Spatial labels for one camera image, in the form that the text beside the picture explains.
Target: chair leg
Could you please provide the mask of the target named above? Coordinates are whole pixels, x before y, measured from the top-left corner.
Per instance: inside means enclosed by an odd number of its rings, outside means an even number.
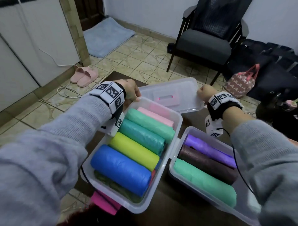
[[[211,83],[210,83],[211,86],[215,83],[215,81],[217,80],[217,78],[219,77],[220,74],[221,74],[220,71],[217,72],[216,76],[213,78],[213,80],[212,80]]]
[[[171,56],[171,59],[170,59],[170,62],[169,62],[169,66],[168,66],[168,68],[167,68],[167,72],[169,72],[169,69],[170,69],[170,67],[171,67],[173,58],[174,58],[174,54],[172,54],[172,56]]]

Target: left hand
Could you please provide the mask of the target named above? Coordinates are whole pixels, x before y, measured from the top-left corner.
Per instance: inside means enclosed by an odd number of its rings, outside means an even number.
[[[126,92],[125,102],[123,104],[123,110],[125,110],[133,101],[139,102],[139,98],[141,96],[140,90],[136,85],[136,82],[132,79],[120,79],[115,80],[114,82],[118,82],[123,86]]]

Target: mint green garbage bag roll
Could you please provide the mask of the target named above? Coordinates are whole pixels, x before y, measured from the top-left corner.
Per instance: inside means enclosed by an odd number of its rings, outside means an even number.
[[[145,114],[139,112],[136,109],[129,109],[125,115],[125,118],[134,122],[135,124],[138,124],[141,127],[144,127],[152,133],[161,136],[165,139],[167,144],[171,143],[175,135],[175,131],[172,127],[167,126],[159,121],[156,121],[155,119],[146,116]]]
[[[236,206],[237,194],[231,185],[206,174],[181,159],[176,159],[174,169],[198,188],[208,192],[230,207]]]
[[[161,136],[152,133],[128,119],[123,120],[118,132],[129,137],[158,156],[161,156],[164,148],[164,138]]]

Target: purple garbage bag roll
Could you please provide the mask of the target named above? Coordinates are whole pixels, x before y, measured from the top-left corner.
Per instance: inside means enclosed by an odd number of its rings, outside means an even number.
[[[225,164],[229,167],[236,168],[235,159],[213,147],[199,138],[196,138],[188,134],[184,144],[189,147],[193,147],[195,150],[207,155],[209,158]]]

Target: hot pink bag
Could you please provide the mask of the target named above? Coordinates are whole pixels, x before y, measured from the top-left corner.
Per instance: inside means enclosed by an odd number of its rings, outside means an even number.
[[[238,72],[234,74],[223,87],[235,98],[241,98],[254,87],[259,69],[260,65],[255,64],[246,72]]]

